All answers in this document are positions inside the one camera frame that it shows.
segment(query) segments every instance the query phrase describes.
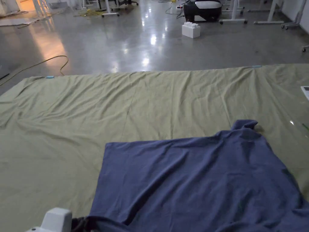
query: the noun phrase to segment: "office chair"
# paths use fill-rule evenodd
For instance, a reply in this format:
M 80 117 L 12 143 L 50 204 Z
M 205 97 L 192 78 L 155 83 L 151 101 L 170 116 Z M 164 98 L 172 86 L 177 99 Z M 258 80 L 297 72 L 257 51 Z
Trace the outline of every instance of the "office chair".
M 123 0 L 122 2 L 121 1 L 118 1 L 119 2 L 119 5 L 121 6 L 121 5 L 123 5 L 123 4 L 125 4 L 125 5 L 131 5 L 132 3 L 136 3 L 136 5 L 138 6 L 138 2 L 136 2 L 136 1 L 132 1 L 132 0 Z

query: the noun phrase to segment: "white table leg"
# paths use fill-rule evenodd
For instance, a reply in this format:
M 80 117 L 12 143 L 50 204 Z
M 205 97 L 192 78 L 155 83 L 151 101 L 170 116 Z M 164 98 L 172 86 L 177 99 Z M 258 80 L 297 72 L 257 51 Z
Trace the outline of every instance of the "white table leg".
M 275 13 L 277 3 L 278 3 L 278 0 L 273 0 L 267 21 L 257 21 L 257 22 L 254 22 L 254 24 L 282 24 L 284 23 L 284 21 L 272 21 L 273 14 Z
M 109 7 L 108 0 L 105 0 L 105 4 L 106 4 L 107 13 L 106 14 L 102 14 L 103 18 L 104 18 L 105 15 L 117 15 L 117 16 L 119 16 L 118 13 L 111 13 L 111 8 Z
M 238 4 L 235 1 L 238 1 L 238 0 L 231 0 L 231 8 L 233 8 L 232 18 L 231 19 L 220 19 L 219 20 L 220 24 L 223 24 L 223 22 L 244 22 L 245 24 L 247 24 L 248 21 L 246 19 L 236 18 L 236 14 L 238 11 Z

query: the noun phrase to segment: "wrinkled fabric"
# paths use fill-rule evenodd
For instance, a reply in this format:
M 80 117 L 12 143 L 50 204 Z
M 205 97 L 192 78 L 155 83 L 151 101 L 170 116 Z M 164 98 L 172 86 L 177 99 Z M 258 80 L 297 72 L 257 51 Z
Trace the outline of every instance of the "wrinkled fabric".
M 106 143 L 212 136 L 237 119 L 259 122 L 308 200 L 308 73 L 289 64 L 22 80 L 0 96 L 1 229 L 39 226 L 54 207 L 88 215 Z
M 90 216 L 138 232 L 308 231 L 309 203 L 256 124 L 106 144 Z

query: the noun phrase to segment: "white robot part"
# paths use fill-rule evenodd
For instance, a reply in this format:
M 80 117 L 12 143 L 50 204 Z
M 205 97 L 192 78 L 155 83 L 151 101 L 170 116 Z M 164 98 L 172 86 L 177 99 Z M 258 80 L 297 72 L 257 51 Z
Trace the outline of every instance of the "white robot part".
M 53 208 L 44 216 L 41 227 L 33 227 L 26 232 L 70 232 L 72 213 L 68 209 Z

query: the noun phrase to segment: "green sheet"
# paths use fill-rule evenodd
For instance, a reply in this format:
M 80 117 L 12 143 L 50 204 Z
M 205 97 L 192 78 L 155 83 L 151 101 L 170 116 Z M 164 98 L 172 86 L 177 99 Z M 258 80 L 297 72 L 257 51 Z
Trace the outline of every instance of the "green sheet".
M 86 216 L 106 142 L 211 136 L 237 119 L 259 122 L 309 200 L 308 75 L 291 64 L 24 79 L 0 97 L 2 230 L 39 226 L 53 207 Z

